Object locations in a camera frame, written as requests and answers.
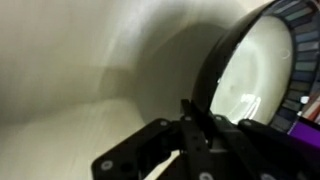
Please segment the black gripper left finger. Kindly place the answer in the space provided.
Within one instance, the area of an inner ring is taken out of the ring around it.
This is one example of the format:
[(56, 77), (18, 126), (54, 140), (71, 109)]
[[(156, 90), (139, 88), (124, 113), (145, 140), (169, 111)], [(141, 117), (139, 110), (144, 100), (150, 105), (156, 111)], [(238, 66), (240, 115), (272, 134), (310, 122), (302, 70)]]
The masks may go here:
[(178, 150), (180, 123), (156, 119), (96, 158), (93, 180), (143, 180)]

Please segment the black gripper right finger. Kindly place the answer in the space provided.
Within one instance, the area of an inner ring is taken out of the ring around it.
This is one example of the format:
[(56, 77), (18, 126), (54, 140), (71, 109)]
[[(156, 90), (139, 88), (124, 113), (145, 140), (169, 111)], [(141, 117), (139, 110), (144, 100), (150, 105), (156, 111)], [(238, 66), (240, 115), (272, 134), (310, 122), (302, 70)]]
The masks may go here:
[(320, 180), (319, 149), (253, 120), (232, 124), (181, 101), (190, 175), (203, 180)]

